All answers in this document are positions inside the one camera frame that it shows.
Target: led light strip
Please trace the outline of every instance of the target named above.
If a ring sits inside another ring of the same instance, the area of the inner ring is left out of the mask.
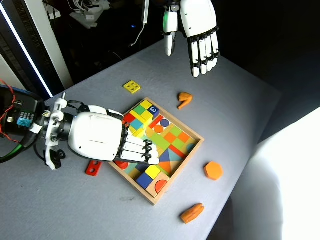
[[[23,42],[22,42],[21,38],[19,37],[19,35],[18,35],[18,33],[17,33],[17,31],[16,31],[16,29],[15,29],[14,25],[12,24],[12,22],[11,22],[11,20],[10,20],[9,16],[8,16],[7,12],[6,12],[6,10],[4,9],[4,6],[2,5],[2,3],[0,3],[0,11],[2,12],[2,14],[3,14],[3,16],[4,16],[5,20],[6,20],[6,22],[8,23],[8,25],[9,25],[9,27],[10,27],[11,31],[12,31],[12,32],[13,32],[13,34],[14,34],[14,36],[15,36],[16,40],[17,40],[17,41],[18,41],[18,43],[20,44],[20,47],[22,48],[22,50],[23,50],[23,52],[24,52],[24,54],[25,54],[26,58],[29,60],[29,62],[30,62],[30,64],[31,64],[31,66],[33,67],[33,69],[34,69],[34,71],[35,71],[36,75],[37,75],[37,76],[38,76],[38,78],[40,79],[40,81],[41,81],[42,85],[44,86],[45,90],[46,90],[46,91],[47,91],[47,93],[49,94],[50,98],[52,98],[52,97],[53,97],[53,95],[52,95],[52,93],[51,93],[50,89],[48,88],[48,86],[47,86],[47,84],[46,84],[45,80],[44,80],[44,79],[43,79],[43,77],[41,76],[41,74],[40,74],[39,70],[37,69],[37,67],[36,67],[36,65],[35,65],[35,63],[34,63],[34,61],[32,60],[32,58],[31,58],[30,54],[28,53],[28,51],[27,51],[27,49],[26,49],[25,45],[23,44]]]

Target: orange square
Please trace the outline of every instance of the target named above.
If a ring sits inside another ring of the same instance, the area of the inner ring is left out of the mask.
[[[186,143],[189,138],[190,138],[189,135],[184,132],[180,133],[179,135],[179,139],[184,143]]]
[[[165,135],[165,137],[164,137],[164,139],[167,140],[171,144],[174,142],[174,140],[176,140],[176,138],[177,137],[175,135],[173,135],[171,132],[168,132],[168,134]]]

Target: gray table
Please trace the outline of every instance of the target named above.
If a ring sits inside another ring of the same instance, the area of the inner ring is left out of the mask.
[[[134,95],[122,87],[129,80],[142,87]],[[192,93],[193,102],[177,110],[182,91]],[[172,57],[158,42],[73,86],[66,97],[119,112],[150,97],[205,141],[155,206],[106,163],[98,177],[86,175],[89,161],[70,152],[65,142],[60,147],[67,159],[57,171],[28,150],[0,165],[1,239],[206,239],[280,95],[223,57],[212,72],[194,79],[186,40],[178,35]],[[53,106],[56,98],[47,104]],[[13,147],[0,140],[1,155]],[[209,161],[222,165],[220,180],[206,178],[203,168]],[[204,204],[204,212],[183,224],[179,215],[196,203]]]

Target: orange hexagon block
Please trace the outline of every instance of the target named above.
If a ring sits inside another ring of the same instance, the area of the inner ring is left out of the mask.
[[[212,180],[218,180],[223,174],[224,170],[222,169],[222,166],[214,161],[209,162],[204,167],[205,175]]]

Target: wooden tray frame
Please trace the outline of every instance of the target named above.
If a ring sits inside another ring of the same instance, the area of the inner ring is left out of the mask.
[[[131,110],[136,108],[140,103],[142,103],[144,100],[149,101],[151,104],[155,105],[159,110],[162,116],[164,116],[166,119],[171,121],[173,124],[175,124],[177,127],[179,127],[182,131],[187,133],[189,136],[194,138],[197,142],[193,150],[188,154],[188,156],[184,159],[182,164],[179,166],[179,168],[174,172],[174,174],[170,177],[167,184],[163,187],[161,192],[156,196],[152,197],[145,189],[143,189],[135,180],[133,180],[130,176],[128,176],[121,168],[119,168],[114,162],[109,162],[109,164],[122,176],[124,177],[129,183],[131,183],[143,196],[145,196],[153,205],[155,205],[165,194],[167,189],[170,187],[170,185],[175,181],[176,177],[179,175],[179,173],[184,169],[184,167],[187,165],[187,163],[190,161],[192,156],[196,153],[198,148],[201,146],[201,144],[204,142],[204,138],[200,136],[198,133],[193,131],[191,128],[189,128],[187,125],[182,123],[180,120],[178,120],[176,117],[171,115],[169,112],[167,112],[165,109],[163,109],[161,106],[156,104],[154,101],[152,101],[150,98],[146,97],[142,101],[140,101],[138,104],[136,104],[134,107],[132,107],[129,111],[127,111],[125,114],[129,113]]]

